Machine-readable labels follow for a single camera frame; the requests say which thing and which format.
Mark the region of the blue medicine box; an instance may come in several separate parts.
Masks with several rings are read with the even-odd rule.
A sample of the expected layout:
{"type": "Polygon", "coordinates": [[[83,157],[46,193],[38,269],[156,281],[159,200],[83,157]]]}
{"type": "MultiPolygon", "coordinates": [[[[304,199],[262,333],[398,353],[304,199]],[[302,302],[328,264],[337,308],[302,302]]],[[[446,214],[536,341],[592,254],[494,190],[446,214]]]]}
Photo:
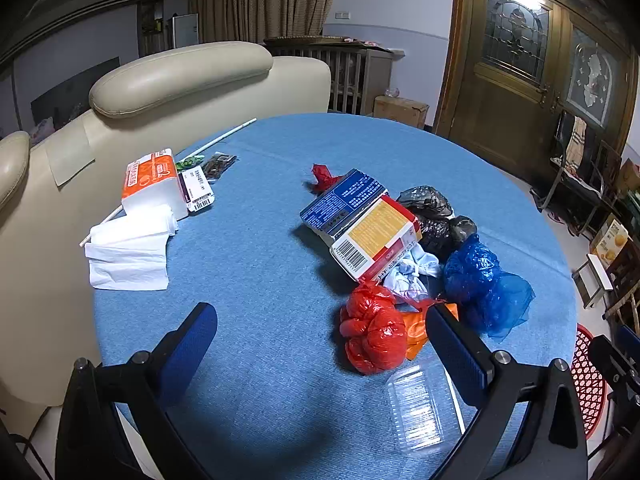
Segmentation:
{"type": "Polygon", "coordinates": [[[352,169],[321,193],[300,214],[303,224],[331,246],[387,188],[374,177],[352,169]]]}

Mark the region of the thin white rod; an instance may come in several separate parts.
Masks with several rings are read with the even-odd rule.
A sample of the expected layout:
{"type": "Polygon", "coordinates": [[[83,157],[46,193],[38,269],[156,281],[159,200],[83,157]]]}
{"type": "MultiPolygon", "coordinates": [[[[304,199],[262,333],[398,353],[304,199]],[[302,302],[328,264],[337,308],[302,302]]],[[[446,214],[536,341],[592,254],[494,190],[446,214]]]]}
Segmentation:
{"type": "MultiPolygon", "coordinates": [[[[236,132],[248,127],[251,124],[254,124],[254,122],[257,122],[258,118],[254,117],[254,118],[250,118],[249,120],[247,120],[246,122],[242,122],[241,125],[235,126],[233,128],[231,128],[230,130],[221,133],[219,136],[216,136],[215,139],[210,140],[209,142],[201,145],[199,148],[197,148],[196,150],[186,154],[186,156],[183,156],[182,159],[179,159],[179,164],[182,164],[183,162],[185,162],[187,159],[198,156],[199,154],[201,154],[201,152],[204,152],[206,150],[208,150],[211,146],[213,146],[214,144],[217,144],[219,142],[221,142],[224,139],[227,139],[229,136],[232,136],[232,134],[235,134],[236,132]]],[[[116,209],[114,209],[113,211],[111,211],[101,222],[105,223],[107,221],[111,221],[113,220],[118,214],[120,214],[122,211],[124,210],[124,206],[122,206],[122,204],[120,204],[116,209]]],[[[85,244],[88,243],[88,241],[91,240],[91,234],[87,234],[87,236],[78,244],[79,247],[84,247],[85,244]]]]}

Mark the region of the blue plastic bag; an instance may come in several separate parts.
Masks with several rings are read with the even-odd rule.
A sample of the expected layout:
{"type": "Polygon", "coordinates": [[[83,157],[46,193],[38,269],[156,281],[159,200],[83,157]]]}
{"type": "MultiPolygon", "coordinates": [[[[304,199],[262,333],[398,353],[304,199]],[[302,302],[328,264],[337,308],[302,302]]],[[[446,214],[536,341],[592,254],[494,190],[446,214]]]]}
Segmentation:
{"type": "Polygon", "coordinates": [[[506,272],[497,255],[470,235],[444,267],[445,297],[458,306],[460,321],[475,333],[502,341],[528,320],[536,298],[518,274],[506,272]]]}

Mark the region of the green pill blister pack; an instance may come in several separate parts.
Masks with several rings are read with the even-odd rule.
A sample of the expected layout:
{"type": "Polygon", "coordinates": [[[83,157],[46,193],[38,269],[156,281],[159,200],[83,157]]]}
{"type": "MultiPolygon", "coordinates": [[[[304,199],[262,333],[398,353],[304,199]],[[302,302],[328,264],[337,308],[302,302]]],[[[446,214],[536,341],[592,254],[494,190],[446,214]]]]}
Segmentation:
{"type": "Polygon", "coordinates": [[[178,160],[178,162],[176,162],[176,169],[178,172],[183,172],[186,171],[188,169],[194,168],[198,165],[201,165],[201,163],[204,160],[204,156],[203,155],[194,155],[191,157],[186,157],[184,159],[178,160]]]}

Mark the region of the black plastic bag bundle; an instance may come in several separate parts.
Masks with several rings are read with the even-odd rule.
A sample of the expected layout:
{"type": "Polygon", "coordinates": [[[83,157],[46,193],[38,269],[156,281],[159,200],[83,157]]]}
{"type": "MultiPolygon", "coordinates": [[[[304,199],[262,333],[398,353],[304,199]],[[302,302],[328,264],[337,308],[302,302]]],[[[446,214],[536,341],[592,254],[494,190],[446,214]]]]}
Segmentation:
{"type": "Polygon", "coordinates": [[[429,185],[419,185],[402,191],[397,199],[419,221],[424,252],[445,263],[472,235],[477,233],[473,220],[456,216],[449,200],[429,185]]]}

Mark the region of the white knotted plastic bag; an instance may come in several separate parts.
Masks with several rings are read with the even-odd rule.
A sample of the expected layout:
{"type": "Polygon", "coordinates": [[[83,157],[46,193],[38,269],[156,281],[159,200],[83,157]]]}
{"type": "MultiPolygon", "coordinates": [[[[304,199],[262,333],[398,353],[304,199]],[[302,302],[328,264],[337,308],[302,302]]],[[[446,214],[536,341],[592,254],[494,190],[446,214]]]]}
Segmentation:
{"type": "Polygon", "coordinates": [[[398,304],[435,299],[442,288],[442,265],[435,255],[417,244],[390,269],[383,285],[398,304]]]}

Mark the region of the red plastic bag bundle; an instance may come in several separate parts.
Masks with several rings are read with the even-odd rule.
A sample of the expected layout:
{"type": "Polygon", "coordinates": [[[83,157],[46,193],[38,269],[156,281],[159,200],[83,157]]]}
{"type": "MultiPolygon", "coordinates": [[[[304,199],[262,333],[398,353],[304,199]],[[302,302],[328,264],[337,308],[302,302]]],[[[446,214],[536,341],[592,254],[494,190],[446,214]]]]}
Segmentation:
{"type": "Polygon", "coordinates": [[[349,363],[363,375],[394,370],[406,357],[407,329],[390,290],[362,283],[340,311],[338,331],[349,363]]]}

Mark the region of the small white stool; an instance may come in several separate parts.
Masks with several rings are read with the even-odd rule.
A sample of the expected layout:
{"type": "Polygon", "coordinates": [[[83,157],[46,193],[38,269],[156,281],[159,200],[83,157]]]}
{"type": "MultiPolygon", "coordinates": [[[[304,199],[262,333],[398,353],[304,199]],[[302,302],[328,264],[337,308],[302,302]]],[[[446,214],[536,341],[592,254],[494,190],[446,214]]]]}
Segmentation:
{"type": "Polygon", "coordinates": [[[572,272],[572,279],[587,310],[613,291],[613,284],[597,255],[587,254],[586,261],[572,272]]]}

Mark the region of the wooden slatted radiator cabinet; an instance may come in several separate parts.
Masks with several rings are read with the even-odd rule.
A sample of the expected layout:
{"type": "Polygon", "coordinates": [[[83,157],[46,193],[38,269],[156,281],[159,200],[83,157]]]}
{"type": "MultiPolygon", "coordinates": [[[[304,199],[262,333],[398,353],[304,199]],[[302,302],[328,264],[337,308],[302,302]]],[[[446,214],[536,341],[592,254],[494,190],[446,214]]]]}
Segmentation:
{"type": "Polygon", "coordinates": [[[329,111],[371,116],[374,101],[390,88],[396,54],[363,40],[333,36],[274,37],[265,40],[274,56],[318,58],[329,66],[329,111]]]}

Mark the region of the blue round tablecloth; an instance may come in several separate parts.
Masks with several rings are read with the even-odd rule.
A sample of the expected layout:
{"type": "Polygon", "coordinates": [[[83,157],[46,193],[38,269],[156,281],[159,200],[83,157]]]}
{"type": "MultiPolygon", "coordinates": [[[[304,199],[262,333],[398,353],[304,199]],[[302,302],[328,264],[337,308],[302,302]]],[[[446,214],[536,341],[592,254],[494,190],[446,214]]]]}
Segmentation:
{"type": "Polygon", "coordinates": [[[426,184],[471,218],[504,270],[532,285],[527,321],[503,348],[526,364],[573,355],[577,309],[561,246],[527,192],[459,145],[346,114],[263,119],[220,142],[235,164],[213,206],[179,224],[160,292],[99,290],[106,365],[154,348],[201,301],[218,330],[170,412],[218,479],[425,479],[440,456],[398,450],[386,376],[345,359],[338,310],[354,284],[299,214],[315,164],[358,169],[397,195],[426,184]]]}

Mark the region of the clear plastic clamshell container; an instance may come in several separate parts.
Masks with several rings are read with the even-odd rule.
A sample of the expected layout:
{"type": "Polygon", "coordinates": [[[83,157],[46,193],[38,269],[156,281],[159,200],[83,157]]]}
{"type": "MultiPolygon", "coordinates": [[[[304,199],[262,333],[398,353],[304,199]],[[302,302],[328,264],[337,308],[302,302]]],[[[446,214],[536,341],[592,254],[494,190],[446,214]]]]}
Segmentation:
{"type": "Polygon", "coordinates": [[[438,359],[410,365],[386,382],[399,451],[449,453],[464,433],[456,389],[438,359]]]}

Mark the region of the red yellow medicine box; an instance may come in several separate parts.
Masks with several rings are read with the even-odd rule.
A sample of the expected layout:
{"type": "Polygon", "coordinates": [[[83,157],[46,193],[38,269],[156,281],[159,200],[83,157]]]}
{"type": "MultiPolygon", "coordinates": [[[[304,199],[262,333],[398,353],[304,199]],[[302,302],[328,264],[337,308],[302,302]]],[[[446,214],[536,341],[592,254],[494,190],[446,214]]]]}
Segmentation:
{"type": "Polygon", "coordinates": [[[416,215],[382,195],[332,244],[330,255],[354,282],[379,283],[421,238],[416,215]]]}

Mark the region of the black metal chair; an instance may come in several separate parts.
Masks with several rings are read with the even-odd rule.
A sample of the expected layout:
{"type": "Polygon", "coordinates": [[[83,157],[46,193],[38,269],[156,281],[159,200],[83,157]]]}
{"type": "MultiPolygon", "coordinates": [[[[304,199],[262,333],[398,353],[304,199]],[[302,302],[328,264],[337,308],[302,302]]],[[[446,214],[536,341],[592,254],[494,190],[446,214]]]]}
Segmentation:
{"type": "Polygon", "coordinates": [[[553,133],[550,164],[555,176],[547,193],[530,189],[540,212],[548,209],[561,185],[590,205],[585,220],[573,218],[568,224],[570,234],[582,235],[597,211],[613,207],[615,182],[620,173],[620,154],[602,140],[585,119],[563,110],[553,133]]]}

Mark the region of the orange plastic bag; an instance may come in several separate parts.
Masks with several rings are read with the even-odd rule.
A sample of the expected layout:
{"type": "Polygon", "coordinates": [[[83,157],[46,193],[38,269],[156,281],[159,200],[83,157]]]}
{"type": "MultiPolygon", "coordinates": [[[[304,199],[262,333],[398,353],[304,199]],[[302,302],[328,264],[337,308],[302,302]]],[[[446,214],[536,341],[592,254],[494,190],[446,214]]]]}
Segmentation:
{"type": "Polygon", "coordinates": [[[459,318],[458,306],[456,304],[448,304],[444,300],[425,299],[420,301],[412,311],[402,311],[401,317],[407,332],[406,359],[409,361],[413,361],[416,358],[428,341],[426,314],[427,310],[435,304],[443,304],[455,318],[459,318]]]}

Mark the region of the plaid scarf on chair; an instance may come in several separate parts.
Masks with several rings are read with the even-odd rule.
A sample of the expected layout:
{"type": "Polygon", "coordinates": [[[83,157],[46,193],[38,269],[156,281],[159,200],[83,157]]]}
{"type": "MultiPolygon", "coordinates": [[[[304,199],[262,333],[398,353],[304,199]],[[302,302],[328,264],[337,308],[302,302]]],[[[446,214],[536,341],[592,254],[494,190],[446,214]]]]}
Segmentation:
{"type": "Polygon", "coordinates": [[[580,117],[574,118],[570,140],[565,151],[564,169],[576,176],[578,168],[582,163],[586,145],[587,123],[580,117]]]}

